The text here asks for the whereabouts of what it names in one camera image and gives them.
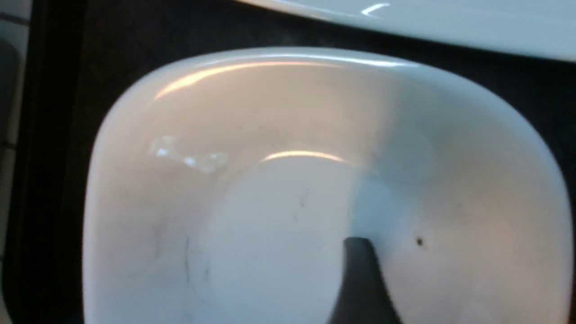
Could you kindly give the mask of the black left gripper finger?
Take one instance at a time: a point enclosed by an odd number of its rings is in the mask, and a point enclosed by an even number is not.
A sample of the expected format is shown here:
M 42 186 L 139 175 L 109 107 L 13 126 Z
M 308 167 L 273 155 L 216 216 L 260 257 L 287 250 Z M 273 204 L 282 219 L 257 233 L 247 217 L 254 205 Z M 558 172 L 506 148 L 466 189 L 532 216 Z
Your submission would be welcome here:
M 372 242 L 349 237 L 343 245 L 343 278 L 329 324 L 401 324 Z

